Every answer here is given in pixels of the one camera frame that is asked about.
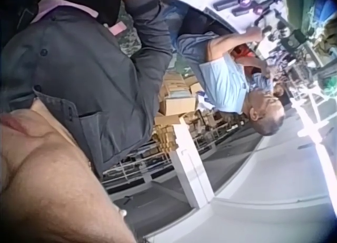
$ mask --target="red object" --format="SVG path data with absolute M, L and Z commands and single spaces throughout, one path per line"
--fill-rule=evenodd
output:
M 248 46 L 245 44 L 235 47 L 234 50 L 232 50 L 231 55 L 234 57 L 235 60 L 240 57 L 256 57 L 255 53 L 253 53 L 251 49 L 249 49 Z M 245 66 L 244 73 L 246 75 L 252 75 L 253 69 L 254 67 L 252 66 Z

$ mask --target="bare skin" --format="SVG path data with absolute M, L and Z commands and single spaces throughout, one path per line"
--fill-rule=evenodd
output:
M 207 45 L 207 61 L 214 61 L 223 57 L 225 53 L 241 44 L 259 42 L 263 39 L 262 31 L 258 27 L 250 27 L 244 34 L 231 34 L 210 40 Z
M 36 100 L 1 118 L 1 220 L 23 242 L 136 242 L 72 136 Z

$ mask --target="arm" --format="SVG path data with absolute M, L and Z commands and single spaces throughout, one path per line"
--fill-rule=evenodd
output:
M 146 106 L 155 114 L 163 76 L 172 58 L 169 30 L 157 0 L 124 0 L 142 48 L 131 56 Z
M 246 44 L 254 41 L 262 40 L 262 31 L 258 27 L 251 27 L 247 29 L 244 34 L 225 35 L 213 40 L 207 45 L 207 61 L 220 59 L 225 53 L 241 44 Z
M 142 48 L 132 55 L 141 75 L 157 72 L 164 75 L 171 58 L 172 46 L 169 29 L 157 0 L 124 0 L 126 11 L 132 16 Z

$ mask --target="cardboard box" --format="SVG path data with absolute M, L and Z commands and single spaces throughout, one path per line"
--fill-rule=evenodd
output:
M 195 76 L 191 76 L 185 79 L 185 83 L 190 88 L 192 95 L 195 95 L 198 91 L 204 91 Z
M 195 111 L 196 98 L 174 98 L 165 99 L 160 103 L 160 113 L 169 115 L 179 115 L 186 112 Z
M 184 78 L 176 72 L 164 75 L 159 94 L 160 113 L 164 116 L 179 115 L 195 110 L 196 99 L 190 93 Z
M 204 92 L 204 89 L 201 87 L 200 83 L 197 82 L 197 83 L 190 86 L 190 91 L 191 91 L 192 95 L 195 95 L 199 91 Z

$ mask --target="pink collar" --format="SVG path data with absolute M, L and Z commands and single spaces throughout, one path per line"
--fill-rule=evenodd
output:
M 83 11 L 87 12 L 93 18 L 98 17 L 97 11 L 94 11 L 93 9 L 91 9 L 89 7 L 86 7 L 86 6 L 83 6 L 83 5 L 78 5 L 78 4 L 68 2 L 68 1 L 65 1 L 65 0 L 41 0 L 38 3 L 38 14 L 32 20 L 31 23 L 35 23 L 35 22 L 39 21 L 43 16 L 45 16 L 47 13 L 49 13 L 53 9 L 57 8 L 58 6 L 76 7 L 80 10 L 83 10 Z M 119 22 L 119 23 L 115 24 L 114 26 L 112 26 L 108 29 L 113 35 L 117 35 L 120 32 L 124 31 L 126 29 L 126 26 L 123 22 Z

